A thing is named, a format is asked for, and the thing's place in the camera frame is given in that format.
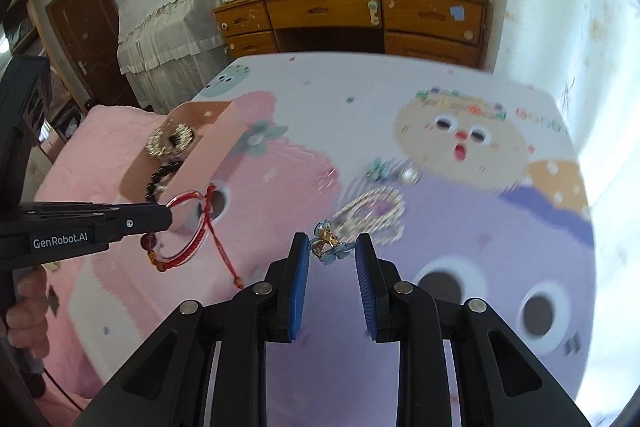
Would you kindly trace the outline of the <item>person's left hand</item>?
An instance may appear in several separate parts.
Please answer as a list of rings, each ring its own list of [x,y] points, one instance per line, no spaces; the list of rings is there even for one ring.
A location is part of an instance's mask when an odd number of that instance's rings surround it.
[[[17,283],[21,297],[8,312],[1,335],[16,349],[26,349],[35,359],[44,359],[50,351],[48,338],[47,274],[37,267],[24,274]]]

